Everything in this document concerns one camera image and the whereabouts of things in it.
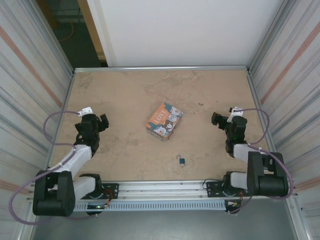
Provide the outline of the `grey metal front panel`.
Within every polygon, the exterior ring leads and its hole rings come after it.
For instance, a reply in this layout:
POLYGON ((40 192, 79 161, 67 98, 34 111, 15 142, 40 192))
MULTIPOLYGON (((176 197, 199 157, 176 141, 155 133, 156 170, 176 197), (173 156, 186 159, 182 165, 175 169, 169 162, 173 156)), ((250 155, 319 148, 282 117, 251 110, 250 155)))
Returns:
POLYGON ((220 211, 109 212, 84 220, 53 219, 30 240, 298 240, 284 214, 250 217, 220 211))

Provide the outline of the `aluminium frame post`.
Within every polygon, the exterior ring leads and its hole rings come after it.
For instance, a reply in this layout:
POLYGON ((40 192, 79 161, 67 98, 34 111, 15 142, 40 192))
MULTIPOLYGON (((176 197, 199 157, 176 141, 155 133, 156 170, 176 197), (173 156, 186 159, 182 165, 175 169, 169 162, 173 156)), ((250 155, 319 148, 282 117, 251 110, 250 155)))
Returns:
POLYGON ((258 65, 262 61, 267 50, 270 48, 273 40, 276 38, 276 35, 280 31, 280 28, 282 27, 283 22, 286 20, 287 15, 290 13, 296 1, 297 0, 283 0, 265 37, 263 38, 263 41, 260 47, 258 48, 250 64, 247 66, 247 72, 249 75, 252 75, 256 71, 258 65))
POLYGON ((45 26, 46 32, 48 33, 48 42, 49 46, 52 48, 54 55, 56 56, 59 64, 61 65, 63 71, 69 77, 73 77, 74 69, 70 61, 68 60, 65 52, 63 51, 57 37, 54 34, 54 30, 58 29, 58 21, 54 14, 52 13, 47 0, 35 0, 40 12, 41 12, 41 19, 45 26))

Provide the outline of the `aluminium table side rail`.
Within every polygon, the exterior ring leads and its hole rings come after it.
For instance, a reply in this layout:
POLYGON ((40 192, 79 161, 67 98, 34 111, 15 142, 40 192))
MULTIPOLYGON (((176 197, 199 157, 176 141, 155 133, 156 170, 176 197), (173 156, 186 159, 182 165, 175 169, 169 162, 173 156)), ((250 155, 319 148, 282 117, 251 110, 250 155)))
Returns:
MULTIPOLYGON (((70 98, 70 94, 71 94, 72 87, 73 87, 74 80, 75 80, 75 75, 76 75, 75 72, 73 72, 73 74, 71 75, 69 84, 67 85, 68 88, 67 88, 67 91, 66 91, 66 94, 65 94, 65 97, 64 97, 64 101, 62 102, 62 107, 60 108, 60 111, 65 111, 67 109, 69 98, 70 98)), ((64 113, 60 113, 59 117, 58 117, 58 124, 57 124, 56 130, 55 130, 55 135, 54 135, 54 138, 53 138, 53 140, 55 142, 58 142, 59 135, 60 135, 61 128, 62 128, 62 124, 63 124, 63 120, 64 120, 64 113)), ((50 151, 48 153, 48 158, 47 158, 47 162, 46 162, 46 165, 45 165, 45 169, 46 170, 52 165, 52 161, 53 161, 53 158, 54 158, 55 150, 56 150, 56 145, 53 145, 51 143, 50 144, 50 151)))
MULTIPOLYGON (((263 107, 263 105, 261 103, 261 100, 260 100, 260 97, 258 95, 258 91, 257 91, 256 85, 254 83, 254 78, 253 78, 253 76, 252 76, 252 74, 251 74, 251 72, 249 70, 246 71, 246 78, 247 78, 247 81, 248 81, 248 85, 249 85, 249 88, 250 88, 250 91, 251 91, 251 95, 252 95, 255 107, 260 109, 260 110, 266 111, 266 110, 264 110, 264 107, 263 107)), ((257 115, 258 115, 262 130, 263 131, 267 130, 264 139, 266 141, 268 150, 270 152, 276 152, 277 148, 275 146, 275 143, 274 143, 271 131, 270 131, 270 126, 267 127, 268 120, 267 120, 266 115, 261 111, 258 111, 257 115)))

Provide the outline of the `orange bear print LOVE box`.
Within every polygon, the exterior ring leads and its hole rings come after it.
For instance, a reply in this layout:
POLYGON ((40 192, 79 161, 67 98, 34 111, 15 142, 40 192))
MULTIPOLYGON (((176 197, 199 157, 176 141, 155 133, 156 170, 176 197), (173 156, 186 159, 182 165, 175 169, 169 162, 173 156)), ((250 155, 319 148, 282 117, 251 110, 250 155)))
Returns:
POLYGON ((183 111, 163 102, 146 122, 146 130, 151 135, 167 142, 183 117, 183 111))

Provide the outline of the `wooden door frame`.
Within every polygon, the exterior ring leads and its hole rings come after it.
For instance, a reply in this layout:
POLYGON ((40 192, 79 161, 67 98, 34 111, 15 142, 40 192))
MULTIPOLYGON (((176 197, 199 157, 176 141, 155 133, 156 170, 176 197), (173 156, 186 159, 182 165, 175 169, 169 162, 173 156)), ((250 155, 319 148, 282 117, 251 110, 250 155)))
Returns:
POLYGON ((81 13, 83 15, 86 27, 88 29, 90 38, 92 40, 94 49, 96 51, 97 57, 101 63, 102 67, 108 67, 107 59, 105 57, 102 44, 93 20, 91 10, 89 8, 88 0, 77 0, 80 7, 81 13))

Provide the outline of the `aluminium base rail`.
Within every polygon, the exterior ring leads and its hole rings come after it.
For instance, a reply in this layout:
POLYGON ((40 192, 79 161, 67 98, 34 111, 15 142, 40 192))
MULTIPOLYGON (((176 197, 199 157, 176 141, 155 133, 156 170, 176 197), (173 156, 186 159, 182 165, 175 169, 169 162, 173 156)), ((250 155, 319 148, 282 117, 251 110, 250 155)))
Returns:
POLYGON ((207 191, 201 180, 122 181, 118 200, 122 201, 179 201, 206 199, 207 191))

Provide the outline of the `aluminium frame cross bar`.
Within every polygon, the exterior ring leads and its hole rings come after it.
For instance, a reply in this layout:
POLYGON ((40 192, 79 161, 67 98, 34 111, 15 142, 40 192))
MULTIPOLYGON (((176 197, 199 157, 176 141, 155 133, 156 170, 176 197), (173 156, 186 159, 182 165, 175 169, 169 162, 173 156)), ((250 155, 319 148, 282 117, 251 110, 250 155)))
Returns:
POLYGON ((76 68, 74 73, 98 72, 159 72, 159 71, 247 71, 245 65, 194 65, 194 66, 126 66, 76 68))

